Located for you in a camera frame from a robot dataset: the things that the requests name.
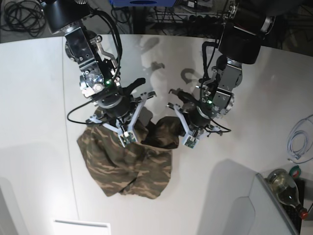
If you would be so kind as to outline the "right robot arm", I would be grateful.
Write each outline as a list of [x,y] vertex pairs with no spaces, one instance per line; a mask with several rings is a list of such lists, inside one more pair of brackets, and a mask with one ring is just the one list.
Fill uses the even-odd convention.
[[[112,123],[127,128],[136,123],[143,98],[134,98],[133,90],[145,84],[138,78],[127,87],[120,82],[120,62],[123,48],[118,29],[110,15],[91,8],[85,0],[41,0],[39,2],[49,30],[52,34],[63,33],[66,53],[76,62],[81,72],[80,90],[89,102],[99,106],[104,116],[92,117],[87,124]],[[102,36],[88,30],[83,20],[100,17],[109,27],[117,55],[102,48]]]

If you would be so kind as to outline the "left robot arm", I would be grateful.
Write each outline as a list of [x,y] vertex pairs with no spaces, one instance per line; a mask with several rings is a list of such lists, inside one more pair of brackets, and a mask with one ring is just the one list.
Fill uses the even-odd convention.
[[203,77],[199,80],[199,98],[181,89],[170,92],[184,104],[168,104],[181,121],[180,136],[193,141],[204,132],[230,132],[217,124],[216,118],[226,115],[234,104],[233,89],[242,82],[242,65],[255,63],[261,40],[270,32],[274,17],[267,16],[255,0],[234,0],[220,40],[202,44]]

